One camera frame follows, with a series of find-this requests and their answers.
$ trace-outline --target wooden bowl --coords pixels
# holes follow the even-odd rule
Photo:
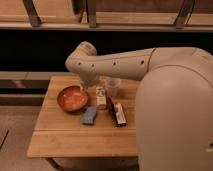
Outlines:
[[[81,91],[79,86],[66,87],[57,97],[58,105],[66,112],[73,112],[83,108],[87,101],[87,92]]]

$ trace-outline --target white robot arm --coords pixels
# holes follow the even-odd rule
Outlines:
[[[96,56],[82,42],[67,58],[84,87],[99,75],[141,80],[135,100],[143,171],[213,170],[213,57],[193,47]]]

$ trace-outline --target wooden table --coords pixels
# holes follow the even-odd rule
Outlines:
[[[53,160],[55,157],[137,156],[134,99],[138,82],[122,80],[117,97],[112,98],[113,102],[123,105],[126,127],[116,127],[107,110],[98,110],[93,126],[81,123],[83,111],[73,114],[62,111],[57,104],[57,95],[70,85],[79,85],[79,78],[51,78],[27,156],[46,158],[56,169],[60,167]],[[96,105],[95,87],[90,87],[88,93],[88,105]]]

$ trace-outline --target small carton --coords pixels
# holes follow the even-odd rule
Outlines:
[[[120,103],[115,103],[114,109],[115,109],[117,126],[119,126],[119,127],[126,126],[126,118],[125,118],[125,115],[124,115],[122,105]]]
[[[107,107],[106,92],[102,86],[96,87],[96,97],[97,97],[97,109],[106,109]]]

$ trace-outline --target clear cup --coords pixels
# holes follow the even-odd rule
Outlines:
[[[105,80],[105,89],[107,91],[107,96],[117,96],[118,89],[121,84],[120,78],[107,77]]]

